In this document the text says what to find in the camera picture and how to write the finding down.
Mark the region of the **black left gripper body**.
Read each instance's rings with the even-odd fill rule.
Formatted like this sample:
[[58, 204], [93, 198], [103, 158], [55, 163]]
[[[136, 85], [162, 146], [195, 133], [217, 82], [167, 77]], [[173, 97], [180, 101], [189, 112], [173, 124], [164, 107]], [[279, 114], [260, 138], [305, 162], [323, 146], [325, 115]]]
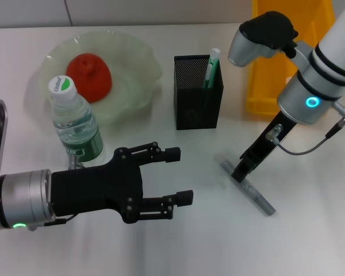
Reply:
[[133, 224], [139, 220], [142, 197], [141, 172], [130, 148], [116, 149], [106, 164], [51, 175], [51, 206], [57, 217], [112, 209]]

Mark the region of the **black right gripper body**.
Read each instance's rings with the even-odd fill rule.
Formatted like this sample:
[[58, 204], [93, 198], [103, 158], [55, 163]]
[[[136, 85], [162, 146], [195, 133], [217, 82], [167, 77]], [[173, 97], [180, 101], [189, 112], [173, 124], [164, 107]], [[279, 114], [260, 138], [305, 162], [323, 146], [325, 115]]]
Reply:
[[252, 145], [242, 154], [240, 159], [250, 159], [260, 165], [275, 148], [275, 144], [268, 140], [266, 135], [277, 125], [281, 125], [282, 127], [282, 130], [277, 135], [277, 139], [282, 141], [296, 126], [296, 123], [287, 118], [282, 112], [279, 112]]

